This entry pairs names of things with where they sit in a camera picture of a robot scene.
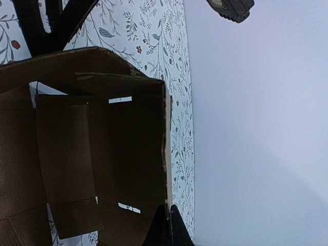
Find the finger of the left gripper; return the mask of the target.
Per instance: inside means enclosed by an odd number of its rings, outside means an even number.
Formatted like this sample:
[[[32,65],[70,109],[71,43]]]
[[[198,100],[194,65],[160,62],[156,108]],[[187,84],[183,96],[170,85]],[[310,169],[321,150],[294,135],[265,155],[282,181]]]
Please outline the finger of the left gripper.
[[[44,29],[37,0],[15,0],[13,5],[31,56],[62,51],[82,27],[97,0],[45,1],[51,32]]]

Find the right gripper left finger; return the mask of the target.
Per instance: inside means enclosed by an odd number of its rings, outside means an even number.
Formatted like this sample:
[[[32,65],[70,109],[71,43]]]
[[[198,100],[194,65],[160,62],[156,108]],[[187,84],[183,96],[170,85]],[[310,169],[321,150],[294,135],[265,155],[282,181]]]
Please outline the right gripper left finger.
[[[143,242],[143,246],[167,246],[168,243],[166,207],[164,205],[160,205],[155,212]]]

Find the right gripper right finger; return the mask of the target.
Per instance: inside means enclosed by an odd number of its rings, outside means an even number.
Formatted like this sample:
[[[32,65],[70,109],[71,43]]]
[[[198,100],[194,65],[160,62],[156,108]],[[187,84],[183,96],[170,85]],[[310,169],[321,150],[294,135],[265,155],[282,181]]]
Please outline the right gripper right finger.
[[[174,204],[170,208],[169,217],[169,245],[194,246],[178,207]]]

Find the brown cardboard box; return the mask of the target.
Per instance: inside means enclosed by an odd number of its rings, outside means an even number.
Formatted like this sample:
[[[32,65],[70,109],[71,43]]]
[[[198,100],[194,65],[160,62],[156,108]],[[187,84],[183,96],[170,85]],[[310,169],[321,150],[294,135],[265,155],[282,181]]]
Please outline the brown cardboard box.
[[[171,98],[104,48],[1,66],[1,245],[51,245],[98,231],[99,245],[143,245],[172,203]]]

